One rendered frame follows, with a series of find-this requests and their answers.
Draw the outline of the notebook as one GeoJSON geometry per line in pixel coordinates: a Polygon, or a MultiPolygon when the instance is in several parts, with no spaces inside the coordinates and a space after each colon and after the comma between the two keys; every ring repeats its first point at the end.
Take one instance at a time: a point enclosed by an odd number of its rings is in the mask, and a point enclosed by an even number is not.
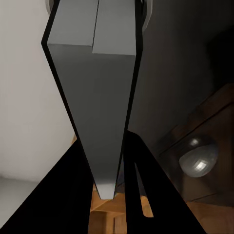
{"type": "Polygon", "coordinates": [[[153,0],[44,0],[41,45],[100,199],[114,199],[153,0]]]}

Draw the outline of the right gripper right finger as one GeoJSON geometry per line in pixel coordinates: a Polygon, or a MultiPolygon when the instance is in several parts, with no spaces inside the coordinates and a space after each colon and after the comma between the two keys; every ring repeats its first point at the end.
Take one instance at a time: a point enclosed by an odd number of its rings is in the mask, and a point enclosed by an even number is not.
{"type": "Polygon", "coordinates": [[[144,141],[130,131],[123,160],[127,234],[207,234],[144,141]],[[135,163],[154,217],[143,215],[135,163]]]}

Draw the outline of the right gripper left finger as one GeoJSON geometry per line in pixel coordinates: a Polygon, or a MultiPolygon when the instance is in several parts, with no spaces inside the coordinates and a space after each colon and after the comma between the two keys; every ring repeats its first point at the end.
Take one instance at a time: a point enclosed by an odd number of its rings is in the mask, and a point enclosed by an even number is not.
{"type": "Polygon", "coordinates": [[[94,181],[78,139],[0,234],[88,234],[94,181]]]}

